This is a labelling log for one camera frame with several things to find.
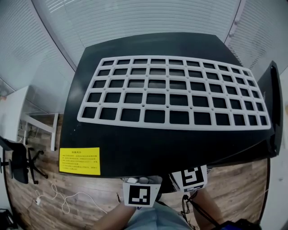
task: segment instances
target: person's arm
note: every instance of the person's arm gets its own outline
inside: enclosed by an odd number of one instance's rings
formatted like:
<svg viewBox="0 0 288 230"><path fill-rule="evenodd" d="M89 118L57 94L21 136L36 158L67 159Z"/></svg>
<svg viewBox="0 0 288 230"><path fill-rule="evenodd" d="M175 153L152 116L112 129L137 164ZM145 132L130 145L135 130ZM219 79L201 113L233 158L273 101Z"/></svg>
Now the person's arm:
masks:
<svg viewBox="0 0 288 230"><path fill-rule="evenodd" d="M121 230L131 219L136 207L125 206L120 203L112 211L101 217L93 226L93 230Z"/></svg>
<svg viewBox="0 0 288 230"><path fill-rule="evenodd" d="M197 196L193 198L192 201L197 203L202 209L204 209L215 221L218 222L218 224L224 223L224 219L222 217L220 209L205 188L198 190ZM215 227L194 207L193 212L200 230L210 230Z"/></svg>

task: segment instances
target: black chair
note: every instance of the black chair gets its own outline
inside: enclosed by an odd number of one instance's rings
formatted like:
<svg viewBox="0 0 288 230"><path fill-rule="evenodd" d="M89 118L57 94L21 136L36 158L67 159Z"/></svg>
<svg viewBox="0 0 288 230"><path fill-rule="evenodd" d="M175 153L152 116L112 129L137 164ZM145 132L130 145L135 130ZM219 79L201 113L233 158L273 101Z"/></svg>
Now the black chair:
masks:
<svg viewBox="0 0 288 230"><path fill-rule="evenodd" d="M21 143L10 142L0 136L0 146L3 147L3 151L13 151L12 160L8 162L2 162L0 158L0 172L2 173L2 166L9 166L11 178L15 178L17 181L28 184L28 168L30 168L33 183L36 185L38 181L35 180L34 171L40 175L48 178L47 174L42 173L34 165L39 154L44 154L43 151L38 151L37 154L32 158L30 151L33 148L28 148L28 159L26 158L26 148Z"/></svg>

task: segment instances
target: square hole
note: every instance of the square hole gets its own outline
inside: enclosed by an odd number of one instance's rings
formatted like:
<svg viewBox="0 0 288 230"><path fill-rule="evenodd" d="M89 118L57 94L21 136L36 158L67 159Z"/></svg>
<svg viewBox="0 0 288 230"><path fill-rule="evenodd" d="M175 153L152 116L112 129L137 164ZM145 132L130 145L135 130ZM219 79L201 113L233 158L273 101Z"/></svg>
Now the square hole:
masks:
<svg viewBox="0 0 288 230"><path fill-rule="evenodd" d="M183 65L183 61L182 60L169 60L169 64L170 65Z"/></svg>
<svg viewBox="0 0 288 230"><path fill-rule="evenodd" d="M144 122L150 123L164 123L165 111L162 110L146 110Z"/></svg>
<svg viewBox="0 0 288 230"><path fill-rule="evenodd" d="M105 97L106 103L118 103L120 100L121 93L107 93Z"/></svg>
<svg viewBox="0 0 288 230"><path fill-rule="evenodd" d="M127 65L130 63L130 60L126 59L126 60L119 60L117 62L117 65Z"/></svg>
<svg viewBox="0 0 288 230"><path fill-rule="evenodd" d="M247 71L244 71L244 70L243 70L243 73L244 73L246 76L249 76L249 74L248 74Z"/></svg>
<svg viewBox="0 0 288 230"><path fill-rule="evenodd" d="M148 83L149 88L165 88L166 81L164 80L149 80Z"/></svg>
<svg viewBox="0 0 288 230"><path fill-rule="evenodd" d="M94 118L96 114L96 107L85 107L82 117L84 118Z"/></svg>
<svg viewBox="0 0 288 230"><path fill-rule="evenodd" d="M244 116L242 114L234 114L235 125L245 125Z"/></svg>
<svg viewBox="0 0 288 230"><path fill-rule="evenodd" d="M191 89L196 91L206 91L205 84L201 82L190 82Z"/></svg>
<svg viewBox="0 0 288 230"><path fill-rule="evenodd" d="M228 114L216 113L215 117L217 125L230 125Z"/></svg>
<svg viewBox="0 0 288 230"><path fill-rule="evenodd" d="M252 90L253 97L260 98L257 91Z"/></svg>
<svg viewBox="0 0 288 230"><path fill-rule="evenodd" d="M185 76L184 70L169 69L169 74L171 76Z"/></svg>
<svg viewBox="0 0 288 230"><path fill-rule="evenodd" d="M121 120L137 122L140 119L140 110L123 109L121 114Z"/></svg>
<svg viewBox="0 0 288 230"><path fill-rule="evenodd" d="M242 109L241 103L239 100L230 99L230 103L231 103L232 109L235 109L235 110L241 110Z"/></svg>
<svg viewBox="0 0 288 230"><path fill-rule="evenodd" d="M264 111L263 105L261 103L256 102L256 106L257 106L258 111L260 111L260 112Z"/></svg>
<svg viewBox="0 0 288 230"><path fill-rule="evenodd" d="M209 107L208 98L201 96L192 96L193 106Z"/></svg>
<svg viewBox="0 0 288 230"><path fill-rule="evenodd" d="M200 72L200 71L188 70L188 73L189 73L190 77L203 78L202 72Z"/></svg>
<svg viewBox="0 0 288 230"><path fill-rule="evenodd" d="M199 62L186 61L188 66L200 67Z"/></svg>
<svg viewBox="0 0 288 230"><path fill-rule="evenodd" d="M244 79L240 77L236 77L236 80L239 84L245 84Z"/></svg>
<svg viewBox="0 0 288 230"><path fill-rule="evenodd" d="M166 64L165 59L151 59L151 64Z"/></svg>
<svg viewBox="0 0 288 230"><path fill-rule="evenodd" d="M219 70L223 70L223 71L229 71L228 68L226 66L219 66Z"/></svg>
<svg viewBox="0 0 288 230"><path fill-rule="evenodd" d="M232 87L232 86L226 86L226 89L227 89L227 93L229 94L233 94L233 95L237 95L237 90L235 87Z"/></svg>
<svg viewBox="0 0 288 230"><path fill-rule="evenodd" d="M102 93L90 93L87 102L99 102Z"/></svg>
<svg viewBox="0 0 288 230"><path fill-rule="evenodd" d="M154 104L154 105L165 105L165 94L159 93L148 93L147 94L147 104Z"/></svg>
<svg viewBox="0 0 288 230"><path fill-rule="evenodd" d="M232 77L229 75L222 74L223 80L228 82L233 82Z"/></svg>
<svg viewBox="0 0 288 230"><path fill-rule="evenodd" d="M227 108L226 101L224 98L212 97L212 100L215 108L222 108L222 109Z"/></svg>
<svg viewBox="0 0 288 230"><path fill-rule="evenodd" d="M110 70L100 70L97 76L107 76L109 75Z"/></svg>
<svg viewBox="0 0 288 230"><path fill-rule="evenodd" d="M144 68L133 68L131 70L132 75L145 75L146 74L146 69Z"/></svg>
<svg viewBox="0 0 288 230"><path fill-rule="evenodd" d="M194 123L202 125L211 125L210 113L194 112Z"/></svg>
<svg viewBox="0 0 288 230"><path fill-rule="evenodd" d="M166 69L151 68L150 75L165 75Z"/></svg>
<svg viewBox="0 0 288 230"><path fill-rule="evenodd" d="M246 96L246 97L250 96L248 90L241 88L240 91L241 91L242 96Z"/></svg>
<svg viewBox="0 0 288 230"><path fill-rule="evenodd" d="M252 102L244 101L247 110L254 110Z"/></svg>
<svg viewBox="0 0 288 230"><path fill-rule="evenodd" d="M248 82L248 84L249 84L250 86L253 86L253 87L255 87L255 84L254 84L254 82L253 82L253 81L251 81L251 80L247 80L247 82Z"/></svg>
<svg viewBox="0 0 288 230"><path fill-rule="evenodd" d="M113 65L114 61L105 61L103 62L102 66L111 66Z"/></svg>
<svg viewBox="0 0 288 230"><path fill-rule="evenodd" d="M186 95L170 94L170 105L173 106L188 106Z"/></svg>
<svg viewBox="0 0 288 230"><path fill-rule="evenodd" d="M208 79L219 80L218 74L206 73Z"/></svg>
<svg viewBox="0 0 288 230"><path fill-rule="evenodd" d="M248 115L250 125L257 125L257 119L254 115Z"/></svg>
<svg viewBox="0 0 288 230"><path fill-rule="evenodd" d="M103 108L101 110L100 119L103 120L115 120L117 109L115 108Z"/></svg>
<svg viewBox="0 0 288 230"><path fill-rule="evenodd" d="M184 111L170 111L171 124L189 124L189 113Z"/></svg>
<svg viewBox="0 0 288 230"><path fill-rule="evenodd" d="M143 88L144 80L129 80L128 88Z"/></svg>
<svg viewBox="0 0 288 230"><path fill-rule="evenodd" d="M235 68L231 68L231 69L232 69L232 71L233 71L234 73L236 73L236 74L240 74L239 69L235 69Z"/></svg>
<svg viewBox="0 0 288 230"><path fill-rule="evenodd" d="M135 59L134 64L147 64L148 59Z"/></svg>
<svg viewBox="0 0 288 230"><path fill-rule="evenodd" d="M102 81L95 81L93 88L103 88L105 85L106 81L102 80Z"/></svg>
<svg viewBox="0 0 288 230"><path fill-rule="evenodd" d="M186 89L185 81L170 81L170 88L172 89Z"/></svg>
<svg viewBox="0 0 288 230"><path fill-rule="evenodd" d="M223 93L222 87L219 84L209 84L211 92Z"/></svg>
<svg viewBox="0 0 288 230"><path fill-rule="evenodd" d="M262 125L267 125L267 120L265 116L260 116L260 121Z"/></svg>
<svg viewBox="0 0 288 230"><path fill-rule="evenodd" d="M109 88L121 88L124 84L124 80L111 80Z"/></svg>
<svg viewBox="0 0 288 230"><path fill-rule="evenodd" d="M209 68L209 69L215 69L215 66L213 64L210 63L203 63L205 68Z"/></svg>
<svg viewBox="0 0 288 230"><path fill-rule="evenodd" d="M124 103L140 104L142 102L142 93L126 93Z"/></svg>
<svg viewBox="0 0 288 230"><path fill-rule="evenodd" d="M114 70L113 75L125 75L127 73L127 69L116 69Z"/></svg>

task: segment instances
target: yellow label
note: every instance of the yellow label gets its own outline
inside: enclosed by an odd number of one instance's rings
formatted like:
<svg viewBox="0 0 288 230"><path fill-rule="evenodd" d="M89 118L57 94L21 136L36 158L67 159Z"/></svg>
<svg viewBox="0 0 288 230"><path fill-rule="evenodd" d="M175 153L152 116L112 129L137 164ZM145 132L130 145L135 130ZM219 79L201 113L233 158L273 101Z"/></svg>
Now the yellow label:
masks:
<svg viewBox="0 0 288 230"><path fill-rule="evenodd" d="M61 148L59 171L84 175L100 175L100 148Z"/></svg>

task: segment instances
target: wooden floor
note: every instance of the wooden floor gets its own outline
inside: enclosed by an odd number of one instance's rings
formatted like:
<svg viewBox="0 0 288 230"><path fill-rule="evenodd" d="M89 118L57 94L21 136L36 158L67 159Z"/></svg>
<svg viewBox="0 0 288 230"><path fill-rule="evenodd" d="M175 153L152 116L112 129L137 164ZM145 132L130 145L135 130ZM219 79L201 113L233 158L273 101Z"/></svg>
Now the wooden floor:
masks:
<svg viewBox="0 0 288 230"><path fill-rule="evenodd" d="M52 124L53 121L47 116L39 116L38 119L45 121L47 124ZM42 197L38 206L34 202L37 198L35 191L38 190L40 194L53 197L52 184L55 184L58 192L65 197L79 191L88 193L107 212L118 204L116 193L119 193L121 198L123 197L122 181L120 179L73 177L58 173L62 119L63 117L60 116L58 120L57 151L50 151L50 135L44 131L39 131L35 138L28 140L30 146L45 151L45 154L41 155L36 161L36 166L49 175L48 179L36 174L39 184L34 185L29 175L29 184L25 185L10 179L9 171L6 170L7 185L12 205L26 229L89 229L96 220L104 215L101 210L95 207L92 200L84 194L67 199L70 205L69 214L64 214L61 210L63 198L60 195L54 200ZM10 158L11 154L6 154L6 159ZM263 205L266 178L266 160L214 168L208 175L207 190L219 205L225 220L236 221L240 218L246 218L254 222L259 219ZM182 196L182 193L164 194L161 201L180 211L182 209ZM192 213L187 215L187 217L192 224L196 225Z"/></svg>

